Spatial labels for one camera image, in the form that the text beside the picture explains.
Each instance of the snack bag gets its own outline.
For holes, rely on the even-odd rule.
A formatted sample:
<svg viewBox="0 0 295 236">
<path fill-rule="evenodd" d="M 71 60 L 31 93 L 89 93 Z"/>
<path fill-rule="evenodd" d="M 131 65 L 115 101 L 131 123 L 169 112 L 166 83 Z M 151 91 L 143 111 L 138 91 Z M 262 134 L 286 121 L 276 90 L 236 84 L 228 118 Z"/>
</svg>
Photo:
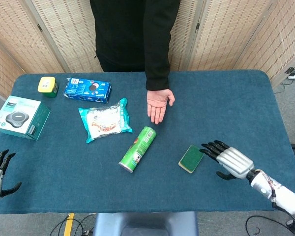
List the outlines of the snack bag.
<svg viewBox="0 0 295 236">
<path fill-rule="evenodd" d="M 127 99 L 123 98 L 116 105 L 102 108 L 79 108 L 84 127 L 88 132 L 87 144 L 110 134 L 132 133 L 129 115 L 126 110 Z"/>
</svg>

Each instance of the product box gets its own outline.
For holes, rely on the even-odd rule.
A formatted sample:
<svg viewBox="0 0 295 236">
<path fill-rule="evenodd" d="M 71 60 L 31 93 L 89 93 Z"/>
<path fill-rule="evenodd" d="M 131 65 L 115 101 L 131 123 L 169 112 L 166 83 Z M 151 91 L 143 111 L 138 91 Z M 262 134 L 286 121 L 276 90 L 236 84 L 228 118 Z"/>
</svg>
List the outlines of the product box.
<svg viewBox="0 0 295 236">
<path fill-rule="evenodd" d="M 110 91 L 109 82 L 68 78 L 63 95 L 76 100 L 107 103 Z"/>
<path fill-rule="evenodd" d="M 49 113 L 40 101 L 9 96 L 0 110 L 0 131 L 37 140 Z"/>
<path fill-rule="evenodd" d="M 49 76 L 41 77 L 37 90 L 46 97 L 56 97 L 58 92 L 56 78 Z"/>
</svg>

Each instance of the human hand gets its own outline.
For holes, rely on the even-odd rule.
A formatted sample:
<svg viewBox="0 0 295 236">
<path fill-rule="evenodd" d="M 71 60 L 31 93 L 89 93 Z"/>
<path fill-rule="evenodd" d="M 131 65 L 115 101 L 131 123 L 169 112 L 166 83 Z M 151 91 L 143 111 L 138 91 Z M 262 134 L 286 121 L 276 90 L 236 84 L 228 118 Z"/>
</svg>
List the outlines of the human hand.
<svg viewBox="0 0 295 236">
<path fill-rule="evenodd" d="M 158 124 L 163 121 L 167 101 L 172 106 L 175 102 L 175 97 L 169 89 L 158 91 L 147 91 L 147 115 L 151 117 L 151 121 Z"/>
</svg>

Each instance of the sponge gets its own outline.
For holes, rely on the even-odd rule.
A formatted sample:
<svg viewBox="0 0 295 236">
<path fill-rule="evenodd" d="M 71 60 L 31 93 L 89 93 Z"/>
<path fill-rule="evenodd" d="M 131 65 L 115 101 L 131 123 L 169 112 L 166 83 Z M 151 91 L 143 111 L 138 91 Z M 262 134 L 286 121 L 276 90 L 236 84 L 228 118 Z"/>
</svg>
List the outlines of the sponge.
<svg viewBox="0 0 295 236">
<path fill-rule="evenodd" d="M 199 152 L 199 148 L 191 145 L 178 164 L 188 173 L 193 173 L 202 157 L 203 153 Z"/>
</svg>

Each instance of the yellow box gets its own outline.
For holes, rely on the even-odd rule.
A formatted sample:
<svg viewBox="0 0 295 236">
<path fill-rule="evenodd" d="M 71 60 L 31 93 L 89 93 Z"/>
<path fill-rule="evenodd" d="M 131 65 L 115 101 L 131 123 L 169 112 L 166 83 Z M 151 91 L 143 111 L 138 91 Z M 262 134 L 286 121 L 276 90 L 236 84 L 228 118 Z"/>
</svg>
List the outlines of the yellow box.
<svg viewBox="0 0 295 236">
<path fill-rule="evenodd" d="M 47 97 L 56 97 L 58 92 L 58 85 L 56 83 L 55 77 L 41 77 L 38 91 Z"/>
</svg>

